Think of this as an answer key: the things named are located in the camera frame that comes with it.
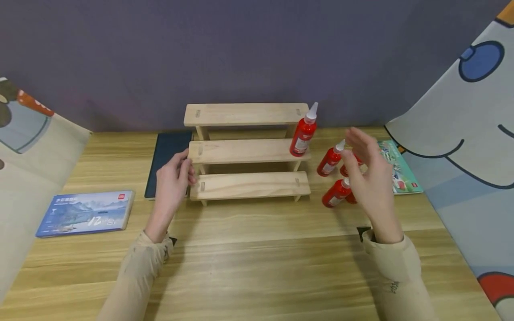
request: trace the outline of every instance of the wooden step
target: wooden step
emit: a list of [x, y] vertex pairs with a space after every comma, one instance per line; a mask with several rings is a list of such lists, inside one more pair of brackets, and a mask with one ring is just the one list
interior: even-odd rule
[[289, 152], [291, 138], [207, 140], [189, 143], [193, 164], [234, 164], [264, 162], [298, 162], [310, 159], [307, 150], [301, 157]]
[[262, 198], [309, 195], [305, 172], [199, 175], [191, 200]]
[[304, 103], [188, 104], [185, 126], [296, 124], [309, 111]]

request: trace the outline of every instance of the dark blue notebook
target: dark blue notebook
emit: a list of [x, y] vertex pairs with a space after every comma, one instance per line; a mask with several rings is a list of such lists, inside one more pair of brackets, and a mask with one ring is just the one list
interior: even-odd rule
[[192, 133], [190, 131], [182, 131], [179, 133], [161, 133], [157, 135], [155, 143], [154, 158], [146, 182], [145, 198], [155, 197], [155, 188], [157, 186], [157, 170], [175, 155], [189, 147]]

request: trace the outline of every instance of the cartoon eye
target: cartoon eye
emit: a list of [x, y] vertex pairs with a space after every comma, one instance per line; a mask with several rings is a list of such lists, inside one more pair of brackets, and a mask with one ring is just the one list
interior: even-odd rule
[[474, 83], [487, 78], [502, 63], [505, 49], [498, 41], [485, 41], [470, 46], [461, 55], [458, 73], [462, 80]]

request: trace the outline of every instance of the wooden table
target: wooden table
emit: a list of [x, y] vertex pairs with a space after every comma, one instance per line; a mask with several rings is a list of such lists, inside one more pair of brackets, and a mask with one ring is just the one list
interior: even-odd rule
[[[379, 140], [389, 138], [383, 128], [367, 131]], [[369, 223], [358, 206], [325, 208], [321, 196], [340, 176], [315, 172], [343, 133], [343, 128], [317, 131], [313, 158], [300, 169], [308, 172], [312, 194], [298, 203], [290, 197], [212, 201], [207, 207], [185, 201], [170, 227], [179, 241], [155, 281], [146, 319], [377, 320], [370, 290], [376, 274], [356, 235], [357, 226]], [[211, 138], [280, 135], [283, 131], [220, 131]], [[92, 135], [63, 192], [135, 190], [127, 229], [37, 239], [0, 309], [1, 320], [95, 318], [152, 209], [143, 194], [155, 140], [155, 133]], [[499, 319], [427, 197], [395, 201], [441, 320]]]

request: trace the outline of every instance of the beige sleeve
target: beige sleeve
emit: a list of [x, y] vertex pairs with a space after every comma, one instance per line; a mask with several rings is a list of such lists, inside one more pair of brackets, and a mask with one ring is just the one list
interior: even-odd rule
[[172, 251], [173, 241], [168, 234], [162, 243], [154, 244], [142, 231], [128, 249], [97, 320], [143, 320], [154, 280]]
[[421, 263], [412, 241], [405, 236], [396, 244], [373, 242], [373, 230], [362, 234], [364, 249], [379, 272], [380, 305], [389, 321], [438, 320], [421, 279]]

